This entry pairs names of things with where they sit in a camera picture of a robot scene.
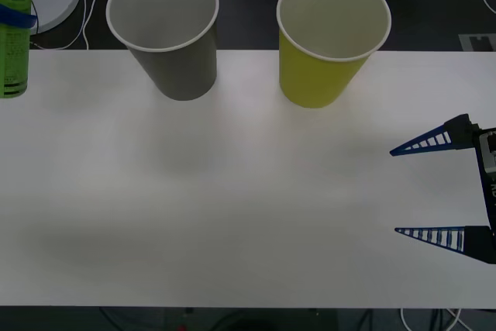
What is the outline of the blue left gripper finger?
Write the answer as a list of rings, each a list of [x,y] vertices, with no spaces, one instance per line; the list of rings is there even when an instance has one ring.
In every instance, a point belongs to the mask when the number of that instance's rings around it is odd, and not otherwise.
[[[0,23],[20,29],[31,29],[36,25],[37,17],[0,5]]]

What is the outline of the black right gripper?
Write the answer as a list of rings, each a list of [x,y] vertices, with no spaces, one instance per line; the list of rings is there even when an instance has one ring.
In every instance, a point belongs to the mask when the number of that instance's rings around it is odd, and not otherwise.
[[[390,151],[393,157],[447,150],[463,150],[474,146],[473,136],[480,130],[470,121],[468,114],[455,118],[403,143]],[[448,226],[394,229],[396,233],[432,246],[462,254],[466,257],[495,264],[495,180],[487,175],[480,147],[476,147],[477,166],[484,195],[489,227],[487,226]]]

